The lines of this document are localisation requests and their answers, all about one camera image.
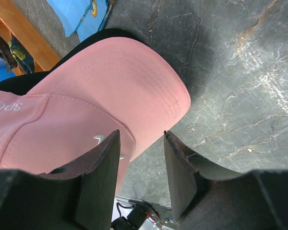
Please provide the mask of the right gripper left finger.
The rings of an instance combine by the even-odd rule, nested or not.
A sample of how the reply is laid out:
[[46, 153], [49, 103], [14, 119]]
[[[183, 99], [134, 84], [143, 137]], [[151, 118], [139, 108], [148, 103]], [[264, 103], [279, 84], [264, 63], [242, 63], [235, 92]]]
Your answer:
[[120, 132], [46, 174], [0, 170], [0, 230], [108, 230]]

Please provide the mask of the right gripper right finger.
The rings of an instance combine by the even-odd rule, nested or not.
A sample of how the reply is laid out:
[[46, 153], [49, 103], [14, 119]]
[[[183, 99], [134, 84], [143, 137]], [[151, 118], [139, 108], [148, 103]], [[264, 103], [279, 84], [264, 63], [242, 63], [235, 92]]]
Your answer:
[[171, 131], [164, 153], [180, 230], [288, 230], [288, 170], [239, 173], [187, 147]]

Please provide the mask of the pink cap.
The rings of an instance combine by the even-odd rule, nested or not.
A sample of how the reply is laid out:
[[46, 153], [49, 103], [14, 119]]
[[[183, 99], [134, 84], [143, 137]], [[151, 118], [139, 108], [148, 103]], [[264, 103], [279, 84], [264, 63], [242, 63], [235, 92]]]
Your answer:
[[0, 90], [0, 169], [49, 173], [120, 131], [120, 189], [128, 165], [191, 105], [174, 69], [145, 44], [100, 40], [25, 95]]

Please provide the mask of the blue astronaut print cloth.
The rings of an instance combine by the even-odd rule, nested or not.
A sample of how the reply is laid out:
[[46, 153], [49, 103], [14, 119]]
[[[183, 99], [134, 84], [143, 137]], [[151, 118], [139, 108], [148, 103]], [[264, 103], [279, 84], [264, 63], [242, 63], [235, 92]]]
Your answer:
[[66, 37], [74, 33], [79, 41], [103, 30], [115, 1], [113, 0], [48, 0], [63, 25]]

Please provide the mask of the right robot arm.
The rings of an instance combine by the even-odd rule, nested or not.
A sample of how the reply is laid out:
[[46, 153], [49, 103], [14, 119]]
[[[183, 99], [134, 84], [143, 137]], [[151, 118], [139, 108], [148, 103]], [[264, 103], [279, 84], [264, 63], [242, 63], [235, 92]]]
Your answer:
[[112, 219], [120, 133], [49, 174], [0, 170], [0, 230], [288, 230], [288, 170], [238, 173], [187, 147], [171, 131], [164, 153], [171, 208], [130, 200]]

